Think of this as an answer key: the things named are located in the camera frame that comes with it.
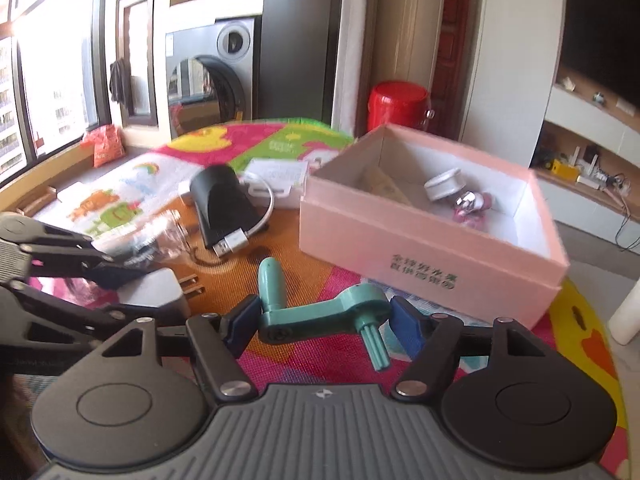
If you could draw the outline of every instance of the ribbed gray surface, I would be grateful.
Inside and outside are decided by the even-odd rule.
[[[40,478],[98,476],[55,465]],[[112,478],[610,480],[611,476],[595,464],[546,475],[498,469],[453,445],[429,410],[390,400],[375,385],[274,384],[256,402],[222,408],[202,437],[168,462]]]
[[[0,283],[25,280],[31,270],[31,257],[16,244],[0,240]]]

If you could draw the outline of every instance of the yellow box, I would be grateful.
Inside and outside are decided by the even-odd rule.
[[[569,166],[555,158],[554,163],[551,166],[551,173],[570,180],[571,182],[575,182],[578,180],[578,176],[580,175],[580,169],[575,166]]]

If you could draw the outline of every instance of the white usb cable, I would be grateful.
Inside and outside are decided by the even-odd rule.
[[[269,193],[269,207],[260,221],[247,232],[244,232],[242,229],[237,229],[236,231],[229,233],[213,246],[213,250],[219,258],[225,254],[235,253],[245,247],[245,245],[249,243],[249,238],[259,232],[260,229],[262,229],[269,221],[271,213],[273,213],[273,208],[275,207],[276,197],[273,193],[273,188],[263,177],[255,173],[243,173],[242,175],[239,175],[239,180],[240,184],[245,184],[252,180],[257,180],[260,184],[263,184],[267,193]]]

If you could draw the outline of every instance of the red bucket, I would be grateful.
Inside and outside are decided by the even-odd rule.
[[[426,88],[408,81],[385,81],[374,86],[369,96],[367,131],[385,123],[426,131],[431,116]]]

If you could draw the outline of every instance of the white logo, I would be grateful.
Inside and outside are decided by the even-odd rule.
[[[331,390],[327,390],[326,388],[316,391],[316,397],[319,397],[320,399],[328,399],[333,394],[334,393]]]

